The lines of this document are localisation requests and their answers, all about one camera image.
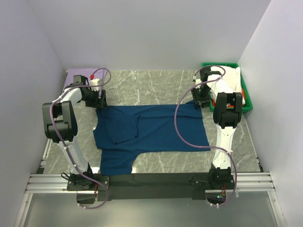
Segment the blue t shirt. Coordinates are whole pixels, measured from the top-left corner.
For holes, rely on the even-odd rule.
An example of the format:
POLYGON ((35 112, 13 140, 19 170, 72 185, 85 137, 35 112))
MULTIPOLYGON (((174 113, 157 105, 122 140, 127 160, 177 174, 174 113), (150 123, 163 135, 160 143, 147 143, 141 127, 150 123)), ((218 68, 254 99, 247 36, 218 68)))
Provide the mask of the blue t shirt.
POLYGON ((102 151, 100 169, 104 175, 132 171, 139 154, 148 152, 209 151, 201 110, 194 102, 176 105, 109 106, 96 110, 93 131, 102 151))

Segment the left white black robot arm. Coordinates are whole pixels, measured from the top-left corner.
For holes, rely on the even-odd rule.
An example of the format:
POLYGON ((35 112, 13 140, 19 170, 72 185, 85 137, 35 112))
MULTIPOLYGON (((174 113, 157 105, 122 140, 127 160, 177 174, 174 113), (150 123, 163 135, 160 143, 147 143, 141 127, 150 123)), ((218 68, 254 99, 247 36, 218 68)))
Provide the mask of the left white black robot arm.
POLYGON ((91 190, 100 183, 78 144, 78 124, 73 108, 81 101, 87 107, 107 107, 106 92, 102 89, 104 80, 95 79, 93 75, 90 78, 73 76, 73 83, 57 99, 42 105, 45 135, 61 148, 70 166, 70 174, 62 173, 61 177, 82 190, 91 190))

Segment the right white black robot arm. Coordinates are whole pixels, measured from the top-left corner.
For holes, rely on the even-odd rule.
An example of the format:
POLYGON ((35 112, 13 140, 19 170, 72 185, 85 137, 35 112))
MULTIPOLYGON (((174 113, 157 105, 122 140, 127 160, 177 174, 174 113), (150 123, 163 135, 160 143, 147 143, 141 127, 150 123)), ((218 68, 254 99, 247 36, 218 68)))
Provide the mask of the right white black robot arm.
POLYGON ((207 65, 193 76, 196 87, 191 90, 195 107, 214 102, 213 121, 217 129, 215 155, 209 170, 208 184, 214 189, 233 183, 232 140, 241 121, 245 104, 240 67, 207 65))

